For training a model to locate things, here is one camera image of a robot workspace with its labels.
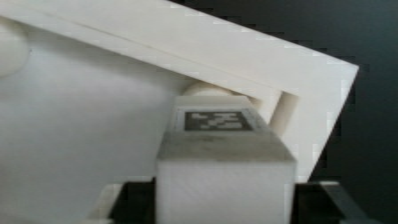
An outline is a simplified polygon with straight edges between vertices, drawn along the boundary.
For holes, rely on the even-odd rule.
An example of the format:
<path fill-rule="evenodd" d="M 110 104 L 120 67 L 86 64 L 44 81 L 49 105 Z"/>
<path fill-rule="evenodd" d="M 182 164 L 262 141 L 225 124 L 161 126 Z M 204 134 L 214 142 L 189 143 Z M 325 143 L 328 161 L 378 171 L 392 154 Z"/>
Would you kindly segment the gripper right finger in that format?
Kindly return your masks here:
<path fill-rule="evenodd" d="M 323 181 L 319 186 L 319 215 L 316 224 L 381 224 L 357 205 L 348 192 L 337 182 Z"/>

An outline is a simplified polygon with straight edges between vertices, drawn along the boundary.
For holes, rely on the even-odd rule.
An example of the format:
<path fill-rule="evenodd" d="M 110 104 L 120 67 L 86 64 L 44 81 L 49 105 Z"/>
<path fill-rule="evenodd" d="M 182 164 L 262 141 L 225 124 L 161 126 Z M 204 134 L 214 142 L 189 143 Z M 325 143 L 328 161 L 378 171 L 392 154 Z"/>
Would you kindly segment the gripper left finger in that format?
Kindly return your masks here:
<path fill-rule="evenodd" d="M 122 185 L 108 184 L 101 190 L 92 211 L 78 224 L 113 224 L 110 213 L 120 194 Z"/>

